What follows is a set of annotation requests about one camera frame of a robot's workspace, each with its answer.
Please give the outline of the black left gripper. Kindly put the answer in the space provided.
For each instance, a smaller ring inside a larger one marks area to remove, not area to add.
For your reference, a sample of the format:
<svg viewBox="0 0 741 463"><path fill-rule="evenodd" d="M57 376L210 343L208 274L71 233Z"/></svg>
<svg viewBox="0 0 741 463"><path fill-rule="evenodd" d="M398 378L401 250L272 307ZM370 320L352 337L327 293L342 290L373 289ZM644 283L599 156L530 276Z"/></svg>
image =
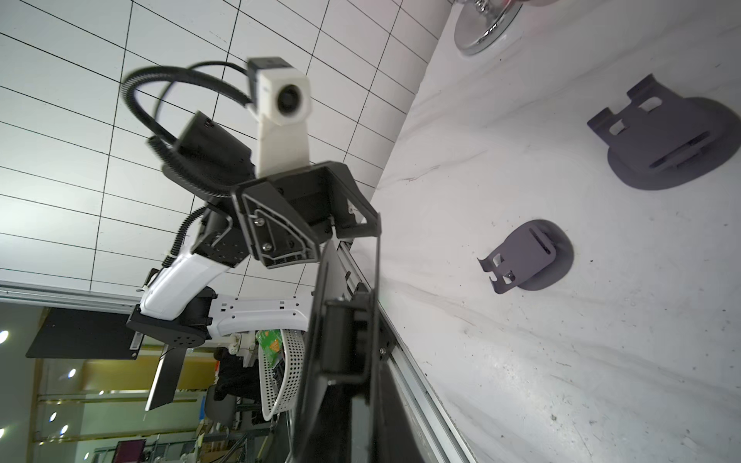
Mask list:
<svg viewBox="0 0 741 463"><path fill-rule="evenodd" d="M246 181L232 198L251 257L268 269L318 262L333 237L381 235L378 212L335 161Z"/></svg>

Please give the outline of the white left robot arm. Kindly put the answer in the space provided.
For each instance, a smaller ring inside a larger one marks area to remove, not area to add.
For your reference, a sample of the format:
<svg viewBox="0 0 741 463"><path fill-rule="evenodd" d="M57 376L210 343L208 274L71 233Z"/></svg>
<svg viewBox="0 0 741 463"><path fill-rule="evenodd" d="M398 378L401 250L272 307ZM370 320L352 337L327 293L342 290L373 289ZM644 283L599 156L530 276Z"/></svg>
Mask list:
<svg viewBox="0 0 741 463"><path fill-rule="evenodd" d="M378 212L347 165L310 160L309 78L279 57L249 59L239 72L246 90L210 75L206 63L137 69L122 84L123 103L151 132L148 146L163 173L204 201L184 220L129 319L130 328L168 345L198 345L216 335L205 299L211 283L244 260L268 269L309 264L332 238L381 232ZM189 84L236 102L257 122L256 147L203 113L173 135L137 98L156 82Z"/></svg>

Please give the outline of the chrome cup holder stand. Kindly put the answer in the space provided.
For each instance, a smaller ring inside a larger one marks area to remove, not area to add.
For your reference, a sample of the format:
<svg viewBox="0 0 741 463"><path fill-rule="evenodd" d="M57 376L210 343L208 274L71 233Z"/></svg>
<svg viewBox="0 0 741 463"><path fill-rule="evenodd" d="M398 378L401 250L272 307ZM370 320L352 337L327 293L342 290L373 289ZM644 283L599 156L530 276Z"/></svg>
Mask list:
<svg viewBox="0 0 741 463"><path fill-rule="evenodd" d="M496 42L524 6L540 8L550 0L463 0L453 39L465 56L473 56Z"/></svg>

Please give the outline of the white perforated basket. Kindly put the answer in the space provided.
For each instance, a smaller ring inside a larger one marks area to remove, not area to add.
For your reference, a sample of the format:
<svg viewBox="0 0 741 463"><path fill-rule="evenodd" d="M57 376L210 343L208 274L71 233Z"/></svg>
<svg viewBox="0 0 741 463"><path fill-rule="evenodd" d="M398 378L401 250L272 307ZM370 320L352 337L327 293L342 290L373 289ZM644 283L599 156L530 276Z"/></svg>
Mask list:
<svg viewBox="0 0 741 463"><path fill-rule="evenodd" d="M271 421L296 405L304 362L303 333L258 331L262 416Z"/></svg>

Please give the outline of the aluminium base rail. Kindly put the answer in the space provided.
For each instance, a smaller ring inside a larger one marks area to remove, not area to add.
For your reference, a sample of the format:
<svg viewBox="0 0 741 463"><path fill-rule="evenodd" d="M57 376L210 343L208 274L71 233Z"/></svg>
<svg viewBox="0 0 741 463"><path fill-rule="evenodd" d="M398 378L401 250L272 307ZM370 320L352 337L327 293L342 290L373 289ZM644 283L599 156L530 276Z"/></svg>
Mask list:
<svg viewBox="0 0 741 463"><path fill-rule="evenodd" d="M347 281L358 287L376 288L376 283L367 278L370 270L364 273L350 253L351 244L341 242L338 253ZM411 440L401 442L404 449L418 451L421 462L477 462L465 439L455 427L450 415L444 409L439 397L433 391L428 378L401 340L401 335L387 316L381 300L377 303L379 312L379 356L380 364L388 367L394 389L399 397L397 411L408 424ZM352 462L391 462L391 456L376 456L370 444L375 444L374 436L381 432L368 426L363 420L370 420L370 406L353 404L352 418Z"/></svg>

